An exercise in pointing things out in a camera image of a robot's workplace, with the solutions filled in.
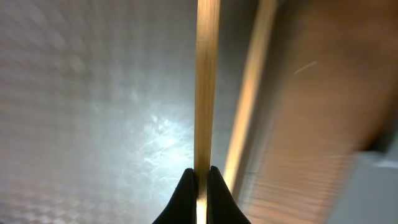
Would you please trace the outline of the wooden chopstick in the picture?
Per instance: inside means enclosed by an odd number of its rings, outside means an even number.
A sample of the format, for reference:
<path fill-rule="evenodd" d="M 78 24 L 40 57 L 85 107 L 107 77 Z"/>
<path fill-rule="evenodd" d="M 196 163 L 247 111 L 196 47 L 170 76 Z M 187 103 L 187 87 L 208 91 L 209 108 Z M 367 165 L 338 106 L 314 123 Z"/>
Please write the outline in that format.
<path fill-rule="evenodd" d="M 244 145 L 249 133 L 278 6 L 278 0 L 260 0 L 254 19 L 223 174 L 224 181 L 232 194 L 235 193 L 238 184 L 238 173 L 242 163 Z"/>
<path fill-rule="evenodd" d="M 194 171 L 198 182 L 196 224 L 207 223 L 219 21 L 220 0 L 198 0 L 194 124 Z"/>

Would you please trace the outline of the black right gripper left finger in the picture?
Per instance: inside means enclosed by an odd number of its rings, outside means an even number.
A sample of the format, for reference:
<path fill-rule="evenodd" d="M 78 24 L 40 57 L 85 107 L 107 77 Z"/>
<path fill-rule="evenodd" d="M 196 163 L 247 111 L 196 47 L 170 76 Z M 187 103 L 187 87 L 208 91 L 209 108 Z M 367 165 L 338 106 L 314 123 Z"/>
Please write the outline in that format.
<path fill-rule="evenodd" d="M 196 224 L 197 182 L 192 168 L 185 169 L 167 206 L 153 224 Z"/>

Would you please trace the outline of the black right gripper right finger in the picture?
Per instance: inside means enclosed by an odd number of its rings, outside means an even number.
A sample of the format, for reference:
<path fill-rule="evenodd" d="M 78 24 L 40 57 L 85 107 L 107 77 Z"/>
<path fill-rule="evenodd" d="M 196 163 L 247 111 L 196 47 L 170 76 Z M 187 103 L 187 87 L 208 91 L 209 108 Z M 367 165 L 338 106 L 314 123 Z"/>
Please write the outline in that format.
<path fill-rule="evenodd" d="M 207 179 L 207 224 L 251 224 L 229 191 L 219 168 L 211 166 Z"/>

